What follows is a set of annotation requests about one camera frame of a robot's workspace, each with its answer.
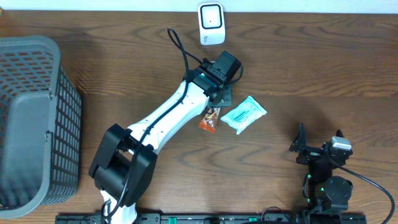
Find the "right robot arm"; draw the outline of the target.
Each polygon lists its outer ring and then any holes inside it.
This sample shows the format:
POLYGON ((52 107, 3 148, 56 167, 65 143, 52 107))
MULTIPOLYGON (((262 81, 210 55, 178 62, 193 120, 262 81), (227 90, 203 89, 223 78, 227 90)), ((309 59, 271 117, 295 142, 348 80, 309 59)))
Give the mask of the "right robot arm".
POLYGON ((308 207, 297 212, 293 222, 342 223, 353 184, 343 177, 333 175, 333 170, 345 165, 353 154, 350 141, 343 136, 341 130, 337 130, 321 147, 309 146, 301 123, 289 151, 298 154, 296 163, 308 167, 302 187, 308 207))

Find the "light blue wipes pack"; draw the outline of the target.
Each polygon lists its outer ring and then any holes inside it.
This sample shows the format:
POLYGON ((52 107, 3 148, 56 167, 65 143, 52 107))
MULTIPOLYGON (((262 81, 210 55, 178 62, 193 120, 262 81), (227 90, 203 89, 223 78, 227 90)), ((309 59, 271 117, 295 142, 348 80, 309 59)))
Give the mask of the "light blue wipes pack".
POLYGON ((250 124, 267 114, 266 109, 252 96, 221 117, 221 120, 241 134, 250 124))

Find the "red toffee candy bar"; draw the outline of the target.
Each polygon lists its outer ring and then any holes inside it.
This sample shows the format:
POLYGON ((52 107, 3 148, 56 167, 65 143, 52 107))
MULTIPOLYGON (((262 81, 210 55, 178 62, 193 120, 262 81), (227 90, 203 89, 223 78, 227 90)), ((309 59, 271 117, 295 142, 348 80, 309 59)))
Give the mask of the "red toffee candy bar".
POLYGON ((201 120, 199 127, 210 132, 210 133, 215 133, 216 132, 216 123, 218 120, 219 113, 220 113, 219 107, 212 107, 212 108, 208 109, 208 111, 205 113, 203 119, 201 120))

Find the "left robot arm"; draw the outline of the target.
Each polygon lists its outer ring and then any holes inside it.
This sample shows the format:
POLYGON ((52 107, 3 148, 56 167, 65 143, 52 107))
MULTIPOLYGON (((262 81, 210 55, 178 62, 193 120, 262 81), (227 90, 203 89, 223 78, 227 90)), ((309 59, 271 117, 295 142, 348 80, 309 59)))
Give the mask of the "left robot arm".
POLYGON ((208 105, 223 101, 225 88, 237 82, 236 73, 243 73, 242 63, 224 51, 214 62, 188 69, 176 92, 146 118, 106 130, 89 169, 104 198, 102 223, 136 220, 136 202, 150 185, 160 150, 208 105))

